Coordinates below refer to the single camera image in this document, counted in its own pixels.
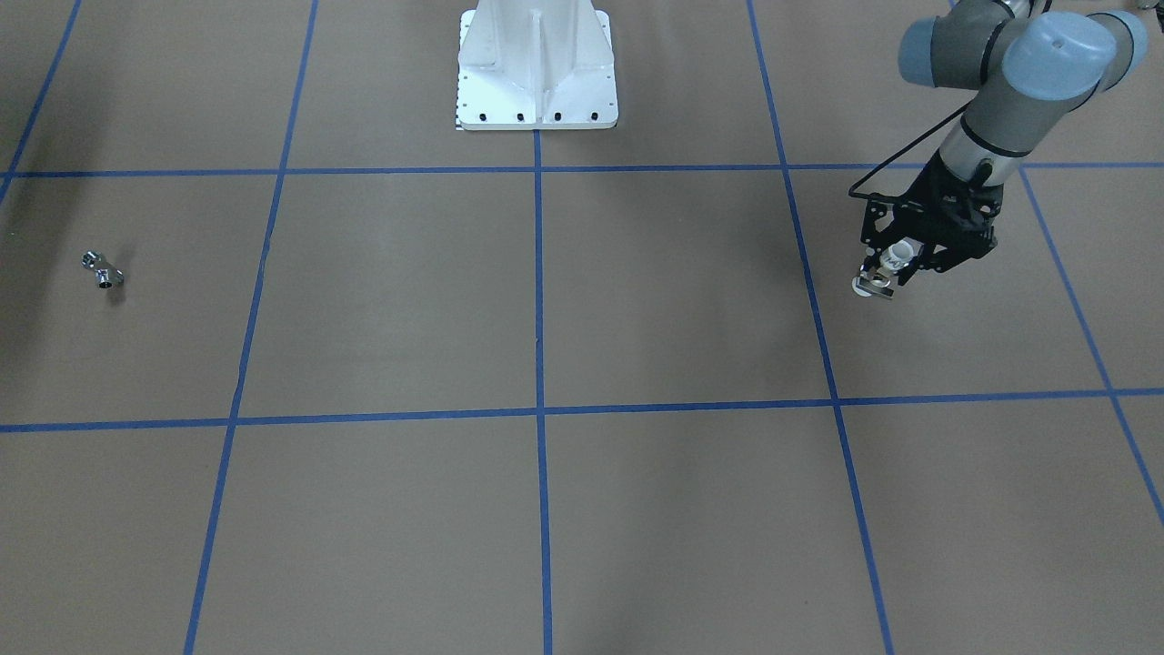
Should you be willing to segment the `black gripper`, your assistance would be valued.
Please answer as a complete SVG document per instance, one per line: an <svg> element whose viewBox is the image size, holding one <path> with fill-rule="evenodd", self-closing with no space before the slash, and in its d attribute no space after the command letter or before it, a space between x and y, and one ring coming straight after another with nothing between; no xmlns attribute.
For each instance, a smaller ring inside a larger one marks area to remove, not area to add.
<svg viewBox="0 0 1164 655"><path fill-rule="evenodd" d="M859 294L892 299L899 273L947 272L968 258L984 258L991 252L998 244L994 220L1005 197L1002 184L987 184L994 171L994 163L984 158L971 168L965 181L941 154L934 154L904 195L860 195L868 201L863 244L876 256L902 240L916 242L920 250L909 261L886 264L866 259L859 270Z"/></svg>

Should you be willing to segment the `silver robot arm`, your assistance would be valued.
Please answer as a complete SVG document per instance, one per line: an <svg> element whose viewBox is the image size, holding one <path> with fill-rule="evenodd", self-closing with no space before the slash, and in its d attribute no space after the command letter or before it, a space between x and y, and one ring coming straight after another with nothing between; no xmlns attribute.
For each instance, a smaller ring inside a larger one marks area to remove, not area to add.
<svg viewBox="0 0 1164 655"><path fill-rule="evenodd" d="M1030 1L959 1L911 24L899 74L973 97L943 121L947 136L903 194L864 197L856 293L890 298L923 270L991 252L1010 175L1069 112L1131 74L1149 45L1130 12L1039 13Z"/></svg>

